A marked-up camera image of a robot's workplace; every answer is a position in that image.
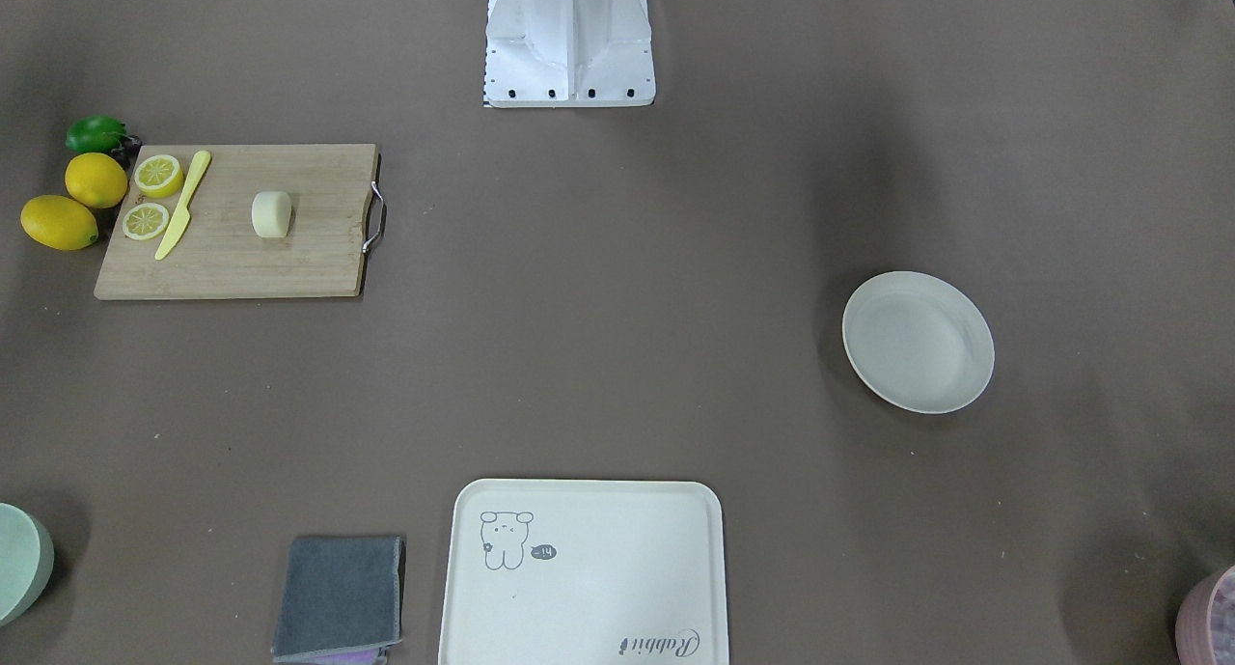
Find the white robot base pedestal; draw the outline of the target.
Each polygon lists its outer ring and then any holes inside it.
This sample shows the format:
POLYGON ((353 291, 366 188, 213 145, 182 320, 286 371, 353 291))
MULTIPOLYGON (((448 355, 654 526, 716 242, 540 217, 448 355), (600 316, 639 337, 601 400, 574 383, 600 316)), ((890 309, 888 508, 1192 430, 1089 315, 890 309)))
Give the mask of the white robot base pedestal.
POLYGON ((637 108, 656 98, 647 0, 488 0, 487 108, 637 108))

